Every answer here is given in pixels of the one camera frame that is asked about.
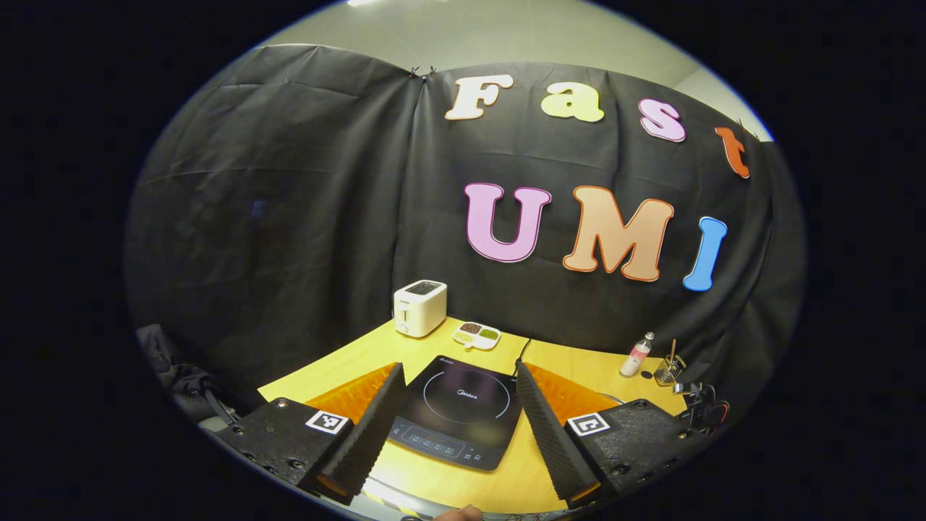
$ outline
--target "orange letter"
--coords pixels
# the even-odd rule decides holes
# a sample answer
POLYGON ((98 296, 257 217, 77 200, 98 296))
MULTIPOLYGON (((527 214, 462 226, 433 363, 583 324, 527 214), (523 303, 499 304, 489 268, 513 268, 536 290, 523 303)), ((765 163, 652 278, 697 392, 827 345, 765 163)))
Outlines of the orange letter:
POLYGON ((736 136, 733 135, 733 131, 727 127, 717 127, 714 129, 714 132, 723 138, 723 147, 727 151, 727 162, 730 163, 733 171, 738 173, 743 179, 748 179, 749 169, 747 169, 740 160, 740 154, 746 151, 743 144, 736 139, 736 136))
POLYGON ((598 267, 592 256, 597 242, 606 272, 614 272, 633 248, 631 259, 620 268, 620 272, 629 279, 645 282, 659 278, 659 251, 666 225, 675 214, 672 205, 658 199, 647 199, 624 226, 618 202, 610 190, 600 186, 579 186, 572 194, 582 205, 582 218, 575 248, 563 258, 563 266, 576 272, 593 272, 598 267))

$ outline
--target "wire basket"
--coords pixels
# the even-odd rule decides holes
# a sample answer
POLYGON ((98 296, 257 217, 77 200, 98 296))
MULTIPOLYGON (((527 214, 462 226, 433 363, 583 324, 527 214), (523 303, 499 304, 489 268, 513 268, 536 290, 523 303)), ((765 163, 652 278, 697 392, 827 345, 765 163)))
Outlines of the wire basket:
POLYGON ((656 372, 653 373, 653 378, 656 380, 657 385, 662 387, 673 386, 676 380, 678 380, 679 375, 685 370, 685 367, 687 367, 687 365, 685 361, 682 360, 681 356, 676 355, 671 361, 669 361, 669 357, 667 356, 662 359, 662 363, 659 364, 656 372))

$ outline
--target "white wall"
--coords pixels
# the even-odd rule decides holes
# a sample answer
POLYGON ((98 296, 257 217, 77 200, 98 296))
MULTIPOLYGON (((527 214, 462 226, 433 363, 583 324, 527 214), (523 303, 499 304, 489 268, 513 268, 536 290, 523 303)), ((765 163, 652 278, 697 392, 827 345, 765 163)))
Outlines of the white wall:
POLYGON ((734 121, 741 121, 759 141, 774 141, 758 116, 733 89, 704 67, 678 82, 675 90, 714 108, 734 121))
POLYGON ((375 0, 341 2, 264 44, 323 44, 398 67, 447 70, 506 61, 613 70, 681 91, 771 141, 752 110, 674 44, 620 13, 583 0, 375 0))

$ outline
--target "white toaster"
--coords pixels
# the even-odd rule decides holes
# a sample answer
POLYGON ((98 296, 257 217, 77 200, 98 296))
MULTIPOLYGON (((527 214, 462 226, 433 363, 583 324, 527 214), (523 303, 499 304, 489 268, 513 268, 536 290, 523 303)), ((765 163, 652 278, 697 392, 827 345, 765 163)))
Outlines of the white toaster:
POLYGON ((419 280, 395 292, 393 297, 395 330, 420 338, 447 318, 447 285, 419 280))

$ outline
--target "induction cooktop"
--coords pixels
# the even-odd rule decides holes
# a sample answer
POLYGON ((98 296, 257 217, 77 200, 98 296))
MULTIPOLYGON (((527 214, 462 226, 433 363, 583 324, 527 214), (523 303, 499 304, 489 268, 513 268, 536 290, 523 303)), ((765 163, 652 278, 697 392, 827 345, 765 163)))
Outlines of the induction cooktop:
POLYGON ((517 381, 438 356, 409 384, 389 439, 452 464, 495 470, 520 417, 517 381))

